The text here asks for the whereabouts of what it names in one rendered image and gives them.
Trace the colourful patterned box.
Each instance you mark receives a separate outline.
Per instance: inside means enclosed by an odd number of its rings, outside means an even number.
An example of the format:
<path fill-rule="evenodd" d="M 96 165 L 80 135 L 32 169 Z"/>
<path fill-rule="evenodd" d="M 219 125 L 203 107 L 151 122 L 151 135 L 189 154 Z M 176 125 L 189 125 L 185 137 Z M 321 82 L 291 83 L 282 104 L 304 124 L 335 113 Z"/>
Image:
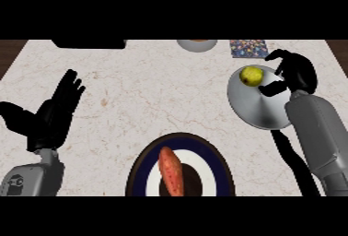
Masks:
<path fill-rule="evenodd" d="M 266 58 L 269 47 L 265 40 L 231 40 L 234 58 Z"/>

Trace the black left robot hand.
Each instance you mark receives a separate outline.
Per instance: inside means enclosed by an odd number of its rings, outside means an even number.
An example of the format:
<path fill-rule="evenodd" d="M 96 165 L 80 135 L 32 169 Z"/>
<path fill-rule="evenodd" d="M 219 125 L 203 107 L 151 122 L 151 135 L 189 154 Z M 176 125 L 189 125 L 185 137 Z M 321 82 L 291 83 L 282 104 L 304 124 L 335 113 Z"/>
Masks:
<path fill-rule="evenodd" d="M 17 104 L 0 101 L 0 116 L 8 129 L 27 137 L 27 151 L 58 149 L 70 132 L 73 116 L 86 87 L 79 72 L 70 69 L 61 79 L 54 96 L 36 113 Z"/>

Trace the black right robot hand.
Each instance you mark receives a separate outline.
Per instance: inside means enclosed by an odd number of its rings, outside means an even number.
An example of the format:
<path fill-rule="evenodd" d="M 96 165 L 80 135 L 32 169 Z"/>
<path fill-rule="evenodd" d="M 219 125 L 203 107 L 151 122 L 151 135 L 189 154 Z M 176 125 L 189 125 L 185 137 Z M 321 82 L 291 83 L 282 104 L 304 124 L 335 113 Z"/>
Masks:
<path fill-rule="evenodd" d="M 282 76 L 284 80 L 273 81 L 268 86 L 260 86 L 262 94 L 273 97 L 287 90 L 291 92 L 303 90 L 313 94 L 319 86 L 319 79 L 310 60 L 303 55 L 282 49 L 275 50 L 266 60 L 275 60 L 276 58 L 282 58 L 282 63 L 278 66 L 275 75 Z"/>

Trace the grey bowl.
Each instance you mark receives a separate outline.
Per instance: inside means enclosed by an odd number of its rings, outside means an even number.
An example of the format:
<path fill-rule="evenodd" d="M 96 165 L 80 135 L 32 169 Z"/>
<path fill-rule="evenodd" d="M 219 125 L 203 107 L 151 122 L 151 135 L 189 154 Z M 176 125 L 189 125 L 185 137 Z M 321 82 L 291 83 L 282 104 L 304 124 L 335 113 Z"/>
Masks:
<path fill-rule="evenodd" d="M 217 40 L 204 40 L 204 41 L 178 40 L 178 43 L 189 52 L 204 53 L 216 47 L 219 41 Z"/>

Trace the blue-rimmed white plate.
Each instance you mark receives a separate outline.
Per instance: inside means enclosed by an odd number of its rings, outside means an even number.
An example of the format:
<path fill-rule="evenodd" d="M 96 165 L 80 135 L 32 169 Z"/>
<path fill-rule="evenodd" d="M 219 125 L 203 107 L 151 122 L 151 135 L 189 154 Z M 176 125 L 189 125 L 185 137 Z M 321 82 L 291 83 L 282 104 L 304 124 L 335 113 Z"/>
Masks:
<path fill-rule="evenodd" d="M 232 171 L 216 146 L 198 135 L 172 133 L 147 146 L 133 163 L 126 196 L 167 196 L 158 157 L 170 147 L 183 163 L 185 193 L 189 196 L 235 196 Z"/>

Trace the orange sweet potato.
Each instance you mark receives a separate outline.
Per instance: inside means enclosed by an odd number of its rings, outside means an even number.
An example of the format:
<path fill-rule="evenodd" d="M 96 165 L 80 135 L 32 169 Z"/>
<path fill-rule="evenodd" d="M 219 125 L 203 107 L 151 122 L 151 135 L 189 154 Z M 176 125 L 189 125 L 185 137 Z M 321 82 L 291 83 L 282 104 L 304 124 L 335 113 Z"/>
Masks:
<path fill-rule="evenodd" d="M 167 191 L 172 196 L 183 196 L 183 165 L 170 147 L 163 147 L 158 161 Z"/>

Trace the black appliance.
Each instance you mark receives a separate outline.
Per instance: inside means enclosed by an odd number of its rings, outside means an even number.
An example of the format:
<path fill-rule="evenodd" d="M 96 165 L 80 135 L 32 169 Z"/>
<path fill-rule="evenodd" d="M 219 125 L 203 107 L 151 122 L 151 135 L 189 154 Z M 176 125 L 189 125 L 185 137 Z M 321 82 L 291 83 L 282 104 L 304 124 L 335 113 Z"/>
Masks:
<path fill-rule="evenodd" d="M 126 40 L 54 40 L 60 48 L 67 49 L 124 49 Z"/>

